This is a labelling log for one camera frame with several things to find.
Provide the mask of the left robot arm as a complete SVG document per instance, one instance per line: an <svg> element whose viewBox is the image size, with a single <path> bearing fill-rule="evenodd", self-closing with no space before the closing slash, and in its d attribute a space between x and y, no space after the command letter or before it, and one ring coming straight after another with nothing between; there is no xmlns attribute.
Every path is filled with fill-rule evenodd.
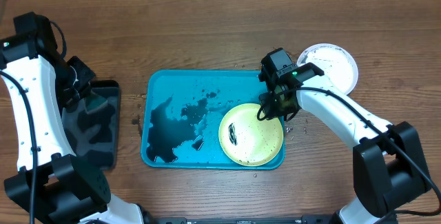
<svg viewBox="0 0 441 224"><path fill-rule="evenodd" d="M13 106L17 174L9 199L42 223L152 223L136 203L114 195L104 175L116 163L121 92L96 80L78 57L66 58L60 27L29 12L1 41L1 77Z"/></svg>

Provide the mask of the green scouring sponge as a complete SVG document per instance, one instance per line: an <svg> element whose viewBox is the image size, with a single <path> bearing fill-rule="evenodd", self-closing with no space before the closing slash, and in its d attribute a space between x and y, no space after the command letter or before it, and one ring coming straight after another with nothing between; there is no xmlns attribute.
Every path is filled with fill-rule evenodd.
<svg viewBox="0 0 441 224"><path fill-rule="evenodd" d="M96 92L91 91L91 93L85 97L85 110L88 114L101 111L103 108L106 108L107 105L108 100Z"/></svg>

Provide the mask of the yellow-green plate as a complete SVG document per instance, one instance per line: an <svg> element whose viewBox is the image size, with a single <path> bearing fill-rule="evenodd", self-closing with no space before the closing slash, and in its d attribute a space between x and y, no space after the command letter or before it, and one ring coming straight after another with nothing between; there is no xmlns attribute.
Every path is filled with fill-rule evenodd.
<svg viewBox="0 0 441 224"><path fill-rule="evenodd" d="M247 167L265 165L281 151L283 125L279 119L259 121L260 106L245 103L229 110L218 129L224 153L233 162Z"/></svg>

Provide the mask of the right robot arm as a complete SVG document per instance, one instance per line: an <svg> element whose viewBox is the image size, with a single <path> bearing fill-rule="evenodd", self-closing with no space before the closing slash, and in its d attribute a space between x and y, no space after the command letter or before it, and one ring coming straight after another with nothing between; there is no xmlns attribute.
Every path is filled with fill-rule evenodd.
<svg viewBox="0 0 441 224"><path fill-rule="evenodd" d="M260 62L260 121L284 118L299 110L320 119L352 151L356 197L332 215L302 216L303 223L396 223L399 214L436 216L440 210L404 210L402 205L440 189L430 177L420 137L403 121L393 125L341 92L313 63L297 66L278 48Z"/></svg>

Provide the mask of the white plate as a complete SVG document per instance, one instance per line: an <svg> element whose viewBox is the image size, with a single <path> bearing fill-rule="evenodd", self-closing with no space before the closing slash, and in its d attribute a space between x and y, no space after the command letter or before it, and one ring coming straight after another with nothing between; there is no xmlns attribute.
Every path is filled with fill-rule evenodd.
<svg viewBox="0 0 441 224"><path fill-rule="evenodd" d="M300 54L296 62L297 66L306 63L317 65L346 95L356 87L358 66L354 58L340 46L330 43L312 45Z"/></svg>

